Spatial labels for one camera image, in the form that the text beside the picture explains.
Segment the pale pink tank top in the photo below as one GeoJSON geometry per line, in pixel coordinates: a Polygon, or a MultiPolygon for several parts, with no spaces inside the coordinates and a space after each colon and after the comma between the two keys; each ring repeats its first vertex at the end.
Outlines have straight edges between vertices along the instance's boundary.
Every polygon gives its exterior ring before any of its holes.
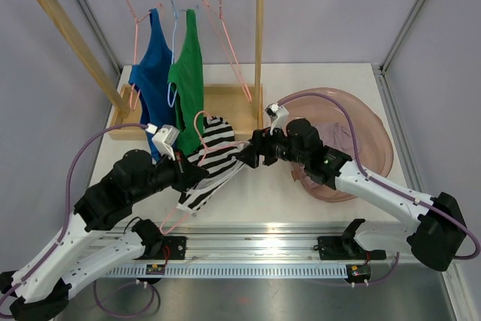
{"type": "MultiPolygon", "coordinates": [[[[342,126],[340,123],[318,123],[314,125],[319,133],[319,138],[323,144],[348,154],[355,158],[355,152],[352,142],[352,135],[349,128],[342,126]]],[[[321,192],[329,191],[318,183],[315,183],[305,172],[303,166],[298,166],[298,179],[303,186],[309,191],[313,191],[316,197],[320,197],[321,192]]]]}

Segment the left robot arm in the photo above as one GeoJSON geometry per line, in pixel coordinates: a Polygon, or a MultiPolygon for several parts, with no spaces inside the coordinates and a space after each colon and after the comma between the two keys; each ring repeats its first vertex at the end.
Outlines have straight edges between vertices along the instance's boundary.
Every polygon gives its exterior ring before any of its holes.
{"type": "Polygon", "coordinates": [[[128,151],[99,183],[87,189],[74,205],[67,227],[35,259],[18,271],[1,274],[3,296],[15,298],[8,317],[50,320],[81,289],[116,266],[142,257],[156,258],[164,237],[152,220],[139,220],[118,241],[85,259],[81,255],[130,216],[134,204],[167,188],[186,191],[208,174],[181,152],[153,163],[147,151],[128,151]]]}

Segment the pink wire hanger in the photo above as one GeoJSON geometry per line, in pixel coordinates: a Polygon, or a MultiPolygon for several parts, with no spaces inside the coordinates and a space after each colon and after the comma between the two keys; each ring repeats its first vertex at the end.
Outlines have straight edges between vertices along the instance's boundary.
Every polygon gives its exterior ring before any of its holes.
{"type": "Polygon", "coordinates": [[[221,48],[225,54],[226,59],[228,60],[229,65],[231,66],[234,76],[240,84],[240,88],[242,89],[246,100],[251,103],[253,101],[253,97],[251,96],[251,92],[249,90],[249,87],[247,86],[247,82],[245,81],[242,74],[241,66],[239,64],[239,61],[237,60],[237,54],[234,50],[233,43],[231,42],[231,38],[225,24],[222,0],[218,0],[217,11],[214,10],[208,0],[202,0],[202,5],[207,13],[210,24],[219,39],[221,48]]]}

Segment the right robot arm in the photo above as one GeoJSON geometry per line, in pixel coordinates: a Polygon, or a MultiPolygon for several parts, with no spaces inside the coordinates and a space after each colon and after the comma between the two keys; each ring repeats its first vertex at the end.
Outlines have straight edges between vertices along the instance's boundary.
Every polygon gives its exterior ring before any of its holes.
{"type": "Polygon", "coordinates": [[[189,161],[209,174],[181,194],[177,207],[184,212],[197,212],[241,167],[283,160],[302,166],[315,183],[362,198],[398,220],[382,231],[367,220],[353,220],[341,239],[341,249],[350,258],[378,250],[410,253],[423,265],[445,271],[459,259],[458,249],[470,234],[454,197],[415,192],[371,172],[324,144],[305,118],[290,121],[285,129],[257,129],[245,146],[234,142],[231,126],[219,117],[205,117],[195,132],[201,146],[189,161]]]}

